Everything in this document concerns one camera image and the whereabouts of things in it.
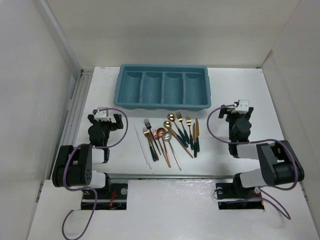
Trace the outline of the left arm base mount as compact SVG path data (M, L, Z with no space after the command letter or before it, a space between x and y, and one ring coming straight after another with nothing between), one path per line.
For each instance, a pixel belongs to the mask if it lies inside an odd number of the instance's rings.
M104 188L97 188L96 210L122 211L127 209L128 181L107 178ZM92 210L95 194L91 190L84 190L80 203L81 210Z

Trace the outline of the gold knife green handle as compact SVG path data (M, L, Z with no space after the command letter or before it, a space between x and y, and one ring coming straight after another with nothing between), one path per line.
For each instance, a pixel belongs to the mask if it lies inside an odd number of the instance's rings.
M197 118L195 119L195 134L194 135L196 137L197 152L200 152L200 141L199 141L200 130L199 130L199 121Z
M193 157L196 158L198 155L197 151L197 132L196 132L196 124L194 123L192 126L192 137L193 137Z

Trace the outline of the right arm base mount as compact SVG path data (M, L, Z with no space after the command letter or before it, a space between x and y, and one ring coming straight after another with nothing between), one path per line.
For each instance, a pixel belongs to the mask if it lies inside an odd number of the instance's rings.
M218 200L219 210L264 210L262 195L254 187L236 190L231 182L215 184L213 197Z

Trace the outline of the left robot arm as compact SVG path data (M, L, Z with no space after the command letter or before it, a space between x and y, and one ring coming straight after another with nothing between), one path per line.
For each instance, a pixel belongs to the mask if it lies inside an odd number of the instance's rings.
M122 115L114 114L113 117L114 122L107 111L89 114L89 143L83 143L80 147L60 147L52 173L52 183L56 188L92 188L103 199L111 195L109 175L93 170L93 165L108 162L110 150L106 147L110 132L124 128Z

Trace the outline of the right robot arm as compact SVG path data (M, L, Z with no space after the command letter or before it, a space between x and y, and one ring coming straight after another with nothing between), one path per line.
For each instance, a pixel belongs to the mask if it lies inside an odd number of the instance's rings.
M226 117L230 143L229 153L237 159L258 160L259 168L234 175L232 182L216 184L217 198L247 198L256 187L299 183L305 171L287 140L268 140L264 143L249 143L251 134L250 117L253 107L236 110L224 105L219 118Z

